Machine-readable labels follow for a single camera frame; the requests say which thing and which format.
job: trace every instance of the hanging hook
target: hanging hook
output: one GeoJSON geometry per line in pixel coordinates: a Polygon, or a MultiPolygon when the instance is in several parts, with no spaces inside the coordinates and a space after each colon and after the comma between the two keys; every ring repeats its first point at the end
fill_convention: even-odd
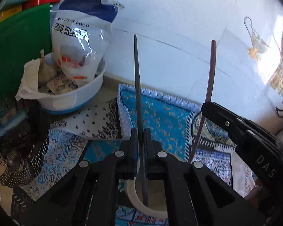
{"type": "Polygon", "coordinates": [[[251,21],[251,28],[252,28],[252,30],[253,30],[253,22],[252,22],[252,20],[251,20],[251,18],[250,17],[245,17],[244,18],[244,25],[245,25],[245,27],[246,27],[246,29],[248,30],[248,34],[250,35],[250,37],[252,38],[252,35],[251,35],[251,33],[250,33],[250,30],[248,29],[248,26],[246,25],[246,19],[249,19],[250,21],[251,21]]]}

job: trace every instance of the floor mat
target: floor mat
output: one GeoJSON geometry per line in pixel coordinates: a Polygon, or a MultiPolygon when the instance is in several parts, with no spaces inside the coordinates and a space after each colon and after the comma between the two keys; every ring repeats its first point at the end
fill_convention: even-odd
{"type": "MultiPolygon", "coordinates": [[[[197,115],[191,113],[187,119],[186,150],[191,149],[194,145],[193,140],[196,138],[201,117],[201,113],[197,115]]],[[[252,170],[236,154],[235,147],[236,145],[230,140],[224,129],[210,120],[206,120],[198,150],[196,151],[193,161],[199,160],[200,150],[211,153],[214,156],[214,160],[209,163],[203,163],[230,185],[238,194],[245,197],[254,187],[255,182],[252,176],[252,170]],[[216,159],[217,156],[219,156],[218,153],[220,153],[221,159],[216,159]]]]}
{"type": "MultiPolygon", "coordinates": [[[[121,91],[120,96],[122,103],[127,108],[132,126],[136,127],[135,93],[121,91]]],[[[190,115],[196,115],[196,113],[143,95],[141,105],[143,125],[144,128],[151,129],[152,139],[161,142],[165,151],[185,161],[186,120],[190,115]]],[[[198,149],[194,160],[203,162],[224,182],[232,186],[231,154],[198,149]]]]}
{"type": "Polygon", "coordinates": [[[147,216],[135,208],[118,206],[115,226],[168,225],[168,219],[147,216]]]}
{"type": "Polygon", "coordinates": [[[40,174],[28,185],[20,186],[34,201],[65,176],[79,160],[88,139],[51,126],[48,151],[40,174]]]}
{"type": "MultiPolygon", "coordinates": [[[[99,121],[97,121],[92,128],[86,129],[90,130],[90,132],[86,131],[86,133],[91,135],[91,137],[94,139],[121,138],[116,99],[112,99],[107,103],[99,104],[94,108],[90,108],[90,110],[86,109],[81,111],[81,114],[77,112],[70,117],[74,120],[76,118],[73,117],[77,117],[79,115],[83,116],[82,113],[90,111],[93,113],[94,117],[97,117],[97,120],[99,121]]],[[[11,215],[13,215],[13,219],[18,219],[20,213],[25,211],[27,207],[32,205],[34,201],[36,201],[49,188],[51,188],[53,184],[59,181],[70,169],[75,166],[81,154],[85,154],[85,152],[88,151],[86,146],[90,136],[82,134],[81,131],[82,128],[86,128],[87,126],[84,125],[81,127],[81,132],[79,133],[75,126],[73,129],[73,122],[70,123],[68,120],[69,117],[55,122],[56,126],[51,126],[49,139],[50,148],[46,154],[42,172],[39,174],[39,176],[27,186],[22,186],[22,188],[14,188],[13,202],[11,206],[11,215]],[[72,130],[76,130],[76,133],[79,135],[70,133],[70,127],[72,127],[72,130]]],[[[119,149],[119,145],[120,141],[116,142],[114,148],[109,149],[109,147],[112,146],[100,146],[97,141],[94,141],[91,146],[94,152],[89,154],[88,159],[90,161],[92,160],[93,162],[99,161],[114,150],[119,149]]]]}

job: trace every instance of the food bag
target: food bag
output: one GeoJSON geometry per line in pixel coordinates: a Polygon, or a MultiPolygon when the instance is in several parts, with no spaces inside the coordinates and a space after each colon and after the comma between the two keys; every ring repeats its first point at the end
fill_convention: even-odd
{"type": "Polygon", "coordinates": [[[54,60],[79,87],[94,79],[117,12],[112,0],[65,0],[60,5],[52,25],[54,60]]]}

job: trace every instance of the fabric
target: fabric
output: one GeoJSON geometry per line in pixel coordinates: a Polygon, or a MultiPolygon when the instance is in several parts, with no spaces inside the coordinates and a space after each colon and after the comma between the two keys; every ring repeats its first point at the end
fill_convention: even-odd
{"type": "Polygon", "coordinates": [[[38,91],[38,73],[40,59],[32,60],[24,65],[24,73],[21,84],[16,95],[16,100],[20,99],[41,99],[46,98],[49,94],[38,91]]]}
{"type": "Polygon", "coordinates": [[[54,123],[67,131],[92,139],[118,139],[116,99],[96,105],[54,123]]]}
{"type": "Polygon", "coordinates": [[[44,157],[40,174],[21,188],[34,201],[65,176],[79,160],[88,139],[51,126],[48,151],[44,157]]]}
{"type": "MultiPolygon", "coordinates": [[[[135,93],[122,91],[121,98],[128,109],[132,126],[137,127],[135,93]]],[[[161,142],[163,150],[184,160],[185,126],[189,111],[150,97],[142,96],[144,128],[151,129],[152,139],[161,142]]]]}
{"type": "Polygon", "coordinates": [[[168,225],[168,219],[144,215],[135,208],[118,206],[115,213],[115,226],[168,225]]]}
{"type": "MultiPolygon", "coordinates": [[[[127,108],[124,106],[122,100],[121,100],[121,92],[122,91],[128,91],[135,93],[135,87],[131,85],[125,85],[125,84],[119,84],[118,85],[118,91],[117,91],[117,106],[118,106],[118,114],[119,114],[119,121],[120,121],[120,128],[122,132],[122,136],[124,139],[129,139],[131,134],[131,128],[128,128],[132,125],[130,115],[128,113],[127,108]]],[[[141,88],[141,95],[146,97],[151,97],[153,99],[160,100],[166,104],[170,104],[172,106],[179,107],[181,109],[185,109],[192,113],[199,113],[201,106],[187,101],[183,100],[181,98],[177,98],[168,94],[164,94],[159,91],[141,88]]]]}
{"type": "MultiPolygon", "coordinates": [[[[90,163],[99,162],[105,159],[107,155],[118,151],[121,146],[121,140],[92,140],[86,151],[84,151],[83,160],[90,163]]],[[[118,190],[123,191],[125,181],[120,179],[118,182],[118,190]]]]}
{"type": "MultiPolygon", "coordinates": [[[[141,93],[144,128],[151,128],[152,138],[160,141],[165,151],[176,155],[180,160],[187,161],[192,141],[199,128],[200,106],[153,90],[142,89],[141,93]],[[179,129],[179,126],[177,126],[179,119],[180,124],[186,124],[184,133],[177,130],[177,128],[179,129]],[[175,149],[174,144],[170,143],[173,138],[175,138],[175,143],[178,141],[175,144],[175,149]]],[[[131,127],[136,127],[135,88],[133,86],[119,85],[118,110],[122,134],[128,136],[131,127]]],[[[249,188],[252,188],[252,172],[243,161],[241,163],[241,160],[237,160],[237,156],[232,157],[234,148],[235,144],[229,139],[227,132],[207,120],[193,161],[203,162],[225,183],[239,192],[241,196],[244,196],[248,194],[249,188]],[[245,169],[236,169],[235,167],[233,174],[232,161],[235,162],[235,165],[238,164],[245,169]],[[242,186],[238,182],[241,180],[247,182],[246,186],[242,186]]]]}
{"type": "MultiPolygon", "coordinates": [[[[194,145],[193,140],[197,135],[201,117],[201,113],[197,113],[196,115],[191,113],[187,119],[187,150],[194,145]]],[[[230,140],[225,130],[210,120],[206,120],[205,125],[203,126],[200,145],[198,146],[193,161],[199,159],[199,150],[213,152],[214,161],[203,163],[223,181],[230,185],[238,194],[245,197],[252,190],[255,182],[252,176],[252,170],[236,154],[234,150],[235,146],[236,145],[230,140]],[[231,170],[232,179],[230,179],[230,174],[228,173],[229,170],[231,170]]]]}
{"type": "Polygon", "coordinates": [[[19,187],[13,190],[13,198],[11,202],[11,218],[18,220],[21,213],[34,204],[34,201],[19,187]]]}
{"type": "MultiPolygon", "coordinates": [[[[131,119],[131,126],[128,125],[124,128],[131,129],[131,127],[137,127],[135,93],[123,90],[120,92],[120,96],[121,102],[126,107],[127,114],[131,119]]],[[[143,125],[144,128],[149,127],[151,129],[152,139],[161,142],[162,148],[166,152],[175,155],[181,161],[185,161],[187,118],[190,115],[197,116],[197,114],[143,95],[141,97],[141,105],[143,125]]],[[[194,161],[203,162],[224,182],[232,186],[230,154],[216,152],[214,149],[198,149],[194,161]]]]}

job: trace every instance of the beige object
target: beige object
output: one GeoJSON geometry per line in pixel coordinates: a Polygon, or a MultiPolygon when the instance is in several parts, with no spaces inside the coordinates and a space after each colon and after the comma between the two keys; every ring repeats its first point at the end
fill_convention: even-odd
{"type": "Polygon", "coordinates": [[[44,50],[42,49],[40,53],[42,59],[40,62],[39,72],[38,72],[38,86],[45,85],[47,82],[49,82],[51,79],[57,76],[57,70],[54,67],[46,64],[44,50]]]}
{"type": "Polygon", "coordinates": [[[148,185],[148,199],[149,199],[149,207],[146,207],[141,200],[139,199],[137,192],[138,184],[136,184],[136,178],[134,180],[126,181],[126,193],[129,197],[129,200],[133,204],[133,206],[142,212],[145,215],[152,216],[159,219],[165,219],[168,217],[168,212],[166,211],[166,203],[165,203],[165,190],[163,186],[162,180],[157,180],[156,183],[151,183],[148,185]],[[153,210],[150,207],[154,207],[155,209],[165,209],[161,211],[153,210]]]}

